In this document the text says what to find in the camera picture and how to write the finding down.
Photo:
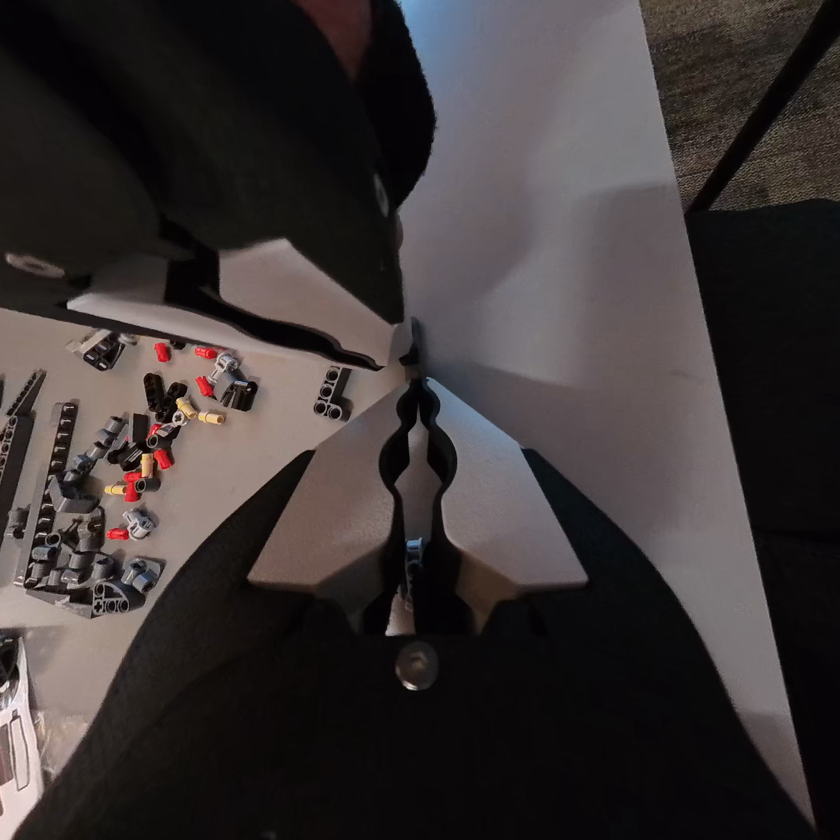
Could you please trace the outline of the grey lego connector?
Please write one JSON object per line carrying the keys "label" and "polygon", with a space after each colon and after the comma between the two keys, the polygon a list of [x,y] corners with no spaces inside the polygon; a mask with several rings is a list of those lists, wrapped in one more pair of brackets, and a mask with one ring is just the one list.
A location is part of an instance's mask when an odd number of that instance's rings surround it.
{"label": "grey lego connector", "polygon": [[427,541],[422,537],[408,539],[405,543],[401,596],[406,611],[411,614],[415,613],[417,599],[424,593],[426,547]]}

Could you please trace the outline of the sticker sheet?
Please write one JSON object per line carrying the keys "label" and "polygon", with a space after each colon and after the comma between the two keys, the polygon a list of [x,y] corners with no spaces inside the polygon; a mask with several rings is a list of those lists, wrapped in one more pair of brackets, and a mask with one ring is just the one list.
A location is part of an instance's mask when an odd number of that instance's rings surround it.
{"label": "sticker sheet", "polygon": [[1,636],[1,838],[12,838],[45,789],[21,638]]}

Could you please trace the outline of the black chair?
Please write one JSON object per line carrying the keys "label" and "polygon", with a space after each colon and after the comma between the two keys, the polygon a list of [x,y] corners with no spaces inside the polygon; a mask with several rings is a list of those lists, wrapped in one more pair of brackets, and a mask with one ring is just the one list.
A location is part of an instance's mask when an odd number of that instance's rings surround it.
{"label": "black chair", "polygon": [[838,201],[713,211],[838,40],[822,2],[685,213],[817,835],[839,833]]}

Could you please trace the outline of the group of grey lego beams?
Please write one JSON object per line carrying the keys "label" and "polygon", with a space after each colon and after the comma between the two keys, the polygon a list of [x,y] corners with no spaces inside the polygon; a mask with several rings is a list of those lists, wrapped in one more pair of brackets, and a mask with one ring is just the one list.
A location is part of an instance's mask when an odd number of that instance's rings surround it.
{"label": "group of grey lego beams", "polygon": [[160,583],[165,562],[111,551],[138,543],[159,519],[144,497],[161,489],[166,449],[153,451],[148,417],[109,416],[89,446],[72,453],[79,418],[76,400],[51,411],[48,458],[32,500],[15,502],[35,433],[35,401],[46,379],[35,371],[7,410],[2,426],[2,544],[17,556],[12,584],[39,602],[87,619],[138,610]]}

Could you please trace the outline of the small clear plastic bag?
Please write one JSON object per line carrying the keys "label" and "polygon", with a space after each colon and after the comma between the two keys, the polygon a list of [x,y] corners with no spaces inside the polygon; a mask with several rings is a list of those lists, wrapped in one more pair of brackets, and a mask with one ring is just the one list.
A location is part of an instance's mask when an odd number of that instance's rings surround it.
{"label": "small clear plastic bag", "polygon": [[31,713],[45,783],[57,777],[89,728],[89,719],[52,710]]}

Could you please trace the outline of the pile of small coloured lego pieces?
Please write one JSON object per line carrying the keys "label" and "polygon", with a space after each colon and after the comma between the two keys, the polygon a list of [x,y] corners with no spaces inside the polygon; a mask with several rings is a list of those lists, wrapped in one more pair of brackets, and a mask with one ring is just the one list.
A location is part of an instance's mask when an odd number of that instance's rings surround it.
{"label": "pile of small coloured lego pieces", "polygon": [[58,468],[57,518],[83,552],[212,527],[246,480],[246,406],[256,383],[230,350],[87,330],[73,362],[74,449]]}

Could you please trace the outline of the person's right hand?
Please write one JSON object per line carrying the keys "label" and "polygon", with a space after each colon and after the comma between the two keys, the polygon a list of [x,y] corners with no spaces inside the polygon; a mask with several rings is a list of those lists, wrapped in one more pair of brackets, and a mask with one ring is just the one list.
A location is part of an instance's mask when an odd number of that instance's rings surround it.
{"label": "person's right hand", "polygon": [[355,80],[372,37],[370,1],[295,1],[328,41],[346,74]]}

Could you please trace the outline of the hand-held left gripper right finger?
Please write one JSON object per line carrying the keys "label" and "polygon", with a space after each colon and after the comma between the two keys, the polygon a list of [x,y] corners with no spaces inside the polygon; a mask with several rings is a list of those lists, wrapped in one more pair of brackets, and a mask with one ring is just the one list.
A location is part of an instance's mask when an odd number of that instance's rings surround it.
{"label": "hand-held left gripper right finger", "polygon": [[439,479],[420,617],[480,633],[496,607],[579,590],[586,572],[520,444],[434,379],[418,390]]}

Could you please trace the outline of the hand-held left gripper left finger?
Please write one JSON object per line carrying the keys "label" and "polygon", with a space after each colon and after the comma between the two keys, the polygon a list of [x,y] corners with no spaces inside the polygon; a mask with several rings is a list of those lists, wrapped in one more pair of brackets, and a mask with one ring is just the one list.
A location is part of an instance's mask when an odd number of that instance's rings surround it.
{"label": "hand-held left gripper left finger", "polygon": [[333,602],[354,628],[385,634],[403,577],[396,480],[410,459],[417,386],[398,386],[313,450],[248,573],[251,585]]}

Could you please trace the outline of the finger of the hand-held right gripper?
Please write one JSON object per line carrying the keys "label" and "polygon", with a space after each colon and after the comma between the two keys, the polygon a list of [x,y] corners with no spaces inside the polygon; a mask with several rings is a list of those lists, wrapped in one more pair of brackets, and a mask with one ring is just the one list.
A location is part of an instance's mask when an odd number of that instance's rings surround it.
{"label": "finger of the hand-held right gripper", "polygon": [[276,328],[278,340],[353,368],[385,368],[413,347],[410,322],[393,324],[330,278],[286,239],[219,253],[222,301]]}
{"label": "finger of the hand-held right gripper", "polygon": [[297,351],[278,340],[276,328],[221,300],[218,258],[167,261],[137,255],[101,269],[68,310],[122,322],[150,335],[273,354]]}

